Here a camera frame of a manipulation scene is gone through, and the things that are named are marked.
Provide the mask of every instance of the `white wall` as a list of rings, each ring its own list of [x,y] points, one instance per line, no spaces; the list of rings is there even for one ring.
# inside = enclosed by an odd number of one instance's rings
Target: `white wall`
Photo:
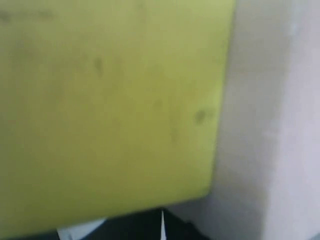
[[[172,207],[219,240],[320,232],[320,1],[238,0],[212,194]]]

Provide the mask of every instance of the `yellow-green panel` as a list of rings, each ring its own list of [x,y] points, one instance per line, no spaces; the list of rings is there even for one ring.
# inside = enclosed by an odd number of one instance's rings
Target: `yellow-green panel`
[[[0,1],[0,238],[205,195],[233,6]]]

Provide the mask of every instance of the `yellow board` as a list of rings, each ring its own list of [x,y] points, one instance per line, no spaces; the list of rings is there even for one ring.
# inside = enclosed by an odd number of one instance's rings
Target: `yellow board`
[[[204,196],[234,0],[0,2],[0,238]]]

